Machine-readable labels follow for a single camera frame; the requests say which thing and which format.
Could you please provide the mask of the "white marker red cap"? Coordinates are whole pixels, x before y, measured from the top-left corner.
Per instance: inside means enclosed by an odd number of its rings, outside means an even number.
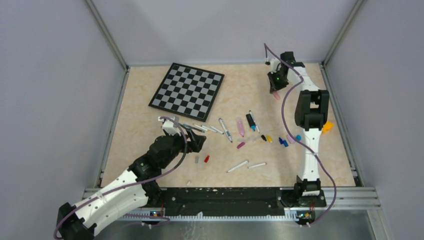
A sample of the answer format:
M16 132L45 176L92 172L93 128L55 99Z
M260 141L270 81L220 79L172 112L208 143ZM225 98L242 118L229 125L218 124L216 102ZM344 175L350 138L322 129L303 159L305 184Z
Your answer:
M254 164L254 165L248 166L247 168L248 169L252 169L252 168L257 168L257 167L266 166L266 165L267 165L266 162L262 162L262 163L258 163L258 164Z

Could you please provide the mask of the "blue gel pen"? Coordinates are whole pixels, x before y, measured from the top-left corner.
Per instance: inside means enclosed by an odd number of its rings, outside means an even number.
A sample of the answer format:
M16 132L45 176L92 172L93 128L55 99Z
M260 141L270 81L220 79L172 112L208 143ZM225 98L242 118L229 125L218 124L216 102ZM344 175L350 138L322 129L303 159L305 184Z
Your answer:
M205 130L203 130L203 129L200 129L200 128L198 128L198 127L194 127L194 126L191 126L191 125L188 125L188 124L182 124L182 126L183 127L185 127L185 128L187 128L187 129L192 129L192 130L194 130L194 131L198 131L198 132L200 132L200 133L205 133L206 131Z

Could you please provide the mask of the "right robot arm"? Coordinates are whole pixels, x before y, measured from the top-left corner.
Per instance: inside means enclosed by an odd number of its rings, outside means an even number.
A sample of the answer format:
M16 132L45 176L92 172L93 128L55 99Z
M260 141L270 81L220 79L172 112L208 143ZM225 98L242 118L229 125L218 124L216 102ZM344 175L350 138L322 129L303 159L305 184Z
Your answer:
M305 65L296 61L292 51L285 51L279 58L273 58L266 64L270 66L267 76L271 94L289 83L299 89L294 121L303 129L301 139L306 147L304 164L294 185L293 200L299 206L307 206L312 200L324 200L317 156L322 130L328 120L330 94L313 83Z

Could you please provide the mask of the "white marker blue cap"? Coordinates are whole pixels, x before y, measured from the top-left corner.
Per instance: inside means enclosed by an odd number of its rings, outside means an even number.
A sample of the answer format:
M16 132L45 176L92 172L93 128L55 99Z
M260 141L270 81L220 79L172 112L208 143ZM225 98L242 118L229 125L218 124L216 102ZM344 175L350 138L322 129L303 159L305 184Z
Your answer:
M231 134L230 134L230 132L229 132L228 128L226 127L224 120L223 120L222 118L219 118L219 119L218 119L218 121L220 122L221 127L223 128L224 134L227 136L228 140L229 140L231 143L233 143L232 136L231 136Z

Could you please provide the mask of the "lilac highlighter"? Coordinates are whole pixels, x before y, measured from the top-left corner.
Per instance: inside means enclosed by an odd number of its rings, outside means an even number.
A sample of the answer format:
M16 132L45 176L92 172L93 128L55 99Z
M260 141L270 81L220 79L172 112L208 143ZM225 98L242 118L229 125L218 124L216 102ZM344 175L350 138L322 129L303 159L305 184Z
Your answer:
M236 119L236 124L237 124L237 129L238 129L239 134L242 137L244 137L245 136L245 128L244 128L244 125L243 125L242 120L240 118L237 118Z

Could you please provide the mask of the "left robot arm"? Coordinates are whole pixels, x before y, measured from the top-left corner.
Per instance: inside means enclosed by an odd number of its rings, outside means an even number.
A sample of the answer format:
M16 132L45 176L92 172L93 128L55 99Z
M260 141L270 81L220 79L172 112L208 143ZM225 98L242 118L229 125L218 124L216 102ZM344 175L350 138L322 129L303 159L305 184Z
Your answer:
M58 210L53 232L55 240L93 240L103 229L128 212L160 202L156 180L179 154L199 153L206 136L192 130L157 137L148 151L138 157L109 185L77 203L63 204Z

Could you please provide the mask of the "magenta marker cap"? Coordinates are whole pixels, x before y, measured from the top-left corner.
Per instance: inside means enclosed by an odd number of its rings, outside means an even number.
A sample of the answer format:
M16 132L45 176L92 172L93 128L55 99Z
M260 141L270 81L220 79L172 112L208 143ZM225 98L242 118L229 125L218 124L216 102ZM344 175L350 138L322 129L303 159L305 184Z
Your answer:
M240 148L241 148L241 147L243 147L245 144L246 144L245 142L241 142L241 143L239 143L239 144L236 146L236 148L237 148L237 149L240 149Z

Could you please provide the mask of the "black highlighter blue cap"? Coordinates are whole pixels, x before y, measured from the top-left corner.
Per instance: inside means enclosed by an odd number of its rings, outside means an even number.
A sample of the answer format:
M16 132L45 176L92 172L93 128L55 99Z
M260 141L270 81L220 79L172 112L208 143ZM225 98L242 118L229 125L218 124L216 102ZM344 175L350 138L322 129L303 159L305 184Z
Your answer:
M250 113L248 113L245 116L246 116L249 127L255 132L256 131L256 124L255 124L255 121L253 120L252 115Z

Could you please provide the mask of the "lilac highlighter cap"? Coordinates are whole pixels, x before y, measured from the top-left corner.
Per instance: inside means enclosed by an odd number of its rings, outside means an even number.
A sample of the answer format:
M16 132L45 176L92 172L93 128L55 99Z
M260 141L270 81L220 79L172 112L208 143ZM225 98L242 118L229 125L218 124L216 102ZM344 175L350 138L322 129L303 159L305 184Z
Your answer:
M294 138L292 138L290 135L287 135L287 140L291 143L294 144L296 142L296 140Z

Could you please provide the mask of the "thin marker pink cap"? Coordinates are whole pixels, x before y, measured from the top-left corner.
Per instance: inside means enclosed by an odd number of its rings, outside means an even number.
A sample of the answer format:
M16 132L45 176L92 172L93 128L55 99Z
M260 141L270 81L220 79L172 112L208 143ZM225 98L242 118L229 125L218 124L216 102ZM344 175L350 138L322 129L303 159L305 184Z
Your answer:
M281 97L280 97L280 95L279 95L279 93L278 92L273 92L272 93L272 96L277 100L277 101L279 101L280 99L281 99Z

